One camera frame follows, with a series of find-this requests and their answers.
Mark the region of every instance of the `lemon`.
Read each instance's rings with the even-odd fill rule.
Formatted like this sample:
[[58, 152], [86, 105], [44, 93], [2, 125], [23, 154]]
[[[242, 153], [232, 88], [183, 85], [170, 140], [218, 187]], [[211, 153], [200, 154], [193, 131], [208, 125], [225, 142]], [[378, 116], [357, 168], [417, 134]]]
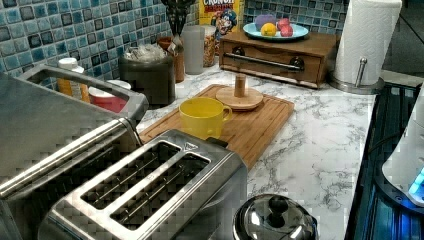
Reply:
[[272, 23], [265, 23], [261, 28], [261, 35], [274, 37], [277, 32], [277, 27]]

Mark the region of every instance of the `bamboo cutting board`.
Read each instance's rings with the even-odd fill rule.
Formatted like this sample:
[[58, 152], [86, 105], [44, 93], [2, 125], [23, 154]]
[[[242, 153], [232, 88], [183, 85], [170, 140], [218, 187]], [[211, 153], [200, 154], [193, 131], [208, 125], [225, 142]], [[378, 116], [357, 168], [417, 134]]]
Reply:
[[[210, 85], [196, 97], [215, 98], [223, 85]], [[228, 142], [227, 148], [240, 155], [247, 167], [252, 169], [287, 119], [293, 113], [292, 102], [264, 94], [263, 102], [248, 112], [234, 112], [233, 118], [222, 129], [220, 140]], [[165, 115], [140, 133], [143, 143], [169, 129], [180, 129], [178, 108]]]

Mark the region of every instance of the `kitchen counter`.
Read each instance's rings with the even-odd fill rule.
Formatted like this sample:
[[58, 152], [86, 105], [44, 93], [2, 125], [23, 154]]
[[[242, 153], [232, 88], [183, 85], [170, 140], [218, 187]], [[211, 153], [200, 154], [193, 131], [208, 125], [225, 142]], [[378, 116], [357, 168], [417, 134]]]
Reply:
[[[171, 105], [149, 110], [141, 132], [211, 84], [234, 86], [235, 73], [218, 64], [178, 83]], [[304, 206], [318, 220], [320, 240], [343, 239], [375, 96], [319, 90], [247, 76], [247, 85], [291, 101], [294, 112], [248, 175], [248, 197], [274, 193]]]

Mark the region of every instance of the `wooden bread box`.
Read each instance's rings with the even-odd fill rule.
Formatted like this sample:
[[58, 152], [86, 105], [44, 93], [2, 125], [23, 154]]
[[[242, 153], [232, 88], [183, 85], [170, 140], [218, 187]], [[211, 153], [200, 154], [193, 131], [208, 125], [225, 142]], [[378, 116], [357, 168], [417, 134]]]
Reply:
[[296, 40], [269, 42], [234, 32], [220, 40], [219, 67], [319, 88], [325, 81], [329, 59], [335, 58], [336, 38], [332, 34], [310, 32]]

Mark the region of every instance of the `blue mosaic tile backsplash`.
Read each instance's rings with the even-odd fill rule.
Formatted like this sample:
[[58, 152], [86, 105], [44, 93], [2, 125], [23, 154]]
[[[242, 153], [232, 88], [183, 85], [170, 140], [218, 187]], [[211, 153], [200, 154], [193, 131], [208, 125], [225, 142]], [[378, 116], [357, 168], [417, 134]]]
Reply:
[[[198, 7], [187, 24], [198, 24]], [[0, 72], [19, 76], [75, 57], [90, 76], [119, 78], [126, 47], [171, 35], [165, 11], [160, 0], [0, 0]]]
[[244, 20], [252, 23], [260, 14], [273, 14], [311, 32], [341, 35], [348, 5], [346, 0], [246, 0]]

